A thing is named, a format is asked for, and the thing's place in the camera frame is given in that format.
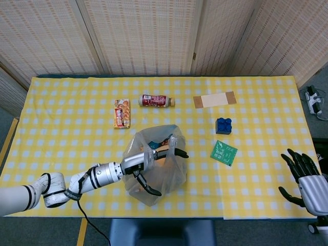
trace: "white power strip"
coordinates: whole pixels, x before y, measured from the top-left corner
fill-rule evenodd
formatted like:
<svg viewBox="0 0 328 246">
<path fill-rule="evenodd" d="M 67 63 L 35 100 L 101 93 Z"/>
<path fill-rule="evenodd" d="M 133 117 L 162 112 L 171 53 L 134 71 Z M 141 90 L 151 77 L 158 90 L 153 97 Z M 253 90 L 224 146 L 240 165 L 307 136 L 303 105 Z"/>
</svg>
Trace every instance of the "white power strip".
<svg viewBox="0 0 328 246">
<path fill-rule="evenodd" d="M 321 99 L 320 99 L 320 97 L 318 97 L 317 93 L 314 93 L 312 96 L 310 96 L 310 94 L 306 91 L 305 97 L 306 97 L 307 105 L 310 110 L 310 114 L 321 114 L 322 110 L 320 110 L 317 113 L 315 113 L 313 110 L 313 105 L 315 103 L 321 103 Z"/>
</svg>

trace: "snack box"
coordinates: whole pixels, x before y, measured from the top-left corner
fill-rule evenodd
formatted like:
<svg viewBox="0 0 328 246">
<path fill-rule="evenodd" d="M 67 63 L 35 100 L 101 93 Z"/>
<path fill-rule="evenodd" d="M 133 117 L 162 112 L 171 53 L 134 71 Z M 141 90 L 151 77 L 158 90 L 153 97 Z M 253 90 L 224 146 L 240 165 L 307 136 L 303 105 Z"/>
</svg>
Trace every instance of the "snack box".
<svg viewBox="0 0 328 246">
<path fill-rule="evenodd" d="M 116 99 L 114 107 L 114 128 L 130 127 L 130 100 Z"/>
</svg>

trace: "plastic bottle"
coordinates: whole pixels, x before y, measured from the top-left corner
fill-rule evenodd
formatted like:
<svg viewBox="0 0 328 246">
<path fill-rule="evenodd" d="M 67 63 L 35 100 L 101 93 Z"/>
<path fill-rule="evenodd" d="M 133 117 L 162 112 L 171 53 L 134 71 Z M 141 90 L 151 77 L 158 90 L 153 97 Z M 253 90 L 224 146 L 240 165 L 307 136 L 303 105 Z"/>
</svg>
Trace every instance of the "plastic bottle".
<svg viewBox="0 0 328 246">
<path fill-rule="evenodd" d="M 168 96 L 152 96 L 152 95 L 141 95 L 139 98 L 139 106 L 141 107 L 173 107 L 175 105 L 175 100 L 173 97 Z"/>
</svg>

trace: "bottle cap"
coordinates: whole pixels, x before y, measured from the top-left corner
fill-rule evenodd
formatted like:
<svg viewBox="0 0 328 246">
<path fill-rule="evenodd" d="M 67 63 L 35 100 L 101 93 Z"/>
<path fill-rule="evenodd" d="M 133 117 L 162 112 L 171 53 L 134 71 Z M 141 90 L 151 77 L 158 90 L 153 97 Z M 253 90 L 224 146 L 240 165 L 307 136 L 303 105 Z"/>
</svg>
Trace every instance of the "bottle cap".
<svg viewBox="0 0 328 246">
<path fill-rule="evenodd" d="M 170 99 L 171 99 L 170 106 L 171 107 L 174 107 L 174 105 L 175 105 L 175 99 L 174 99 L 174 97 L 171 97 Z"/>
</svg>

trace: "green card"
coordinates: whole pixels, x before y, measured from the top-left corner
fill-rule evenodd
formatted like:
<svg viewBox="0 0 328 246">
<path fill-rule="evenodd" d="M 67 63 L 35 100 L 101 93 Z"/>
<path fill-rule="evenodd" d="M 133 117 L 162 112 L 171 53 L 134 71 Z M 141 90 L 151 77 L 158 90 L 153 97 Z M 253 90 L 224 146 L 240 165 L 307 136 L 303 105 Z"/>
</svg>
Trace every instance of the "green card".
<svg viewBox="0 0 328 246">
<path fill-rule="evenodd" d="M 232 162 L 237 153 L 237 149 L 226 145 L 224 142 L 217 140 L 215 147 L 211 153 L 211 158 L 218 160 L 231 167 Z"/>
</svg>

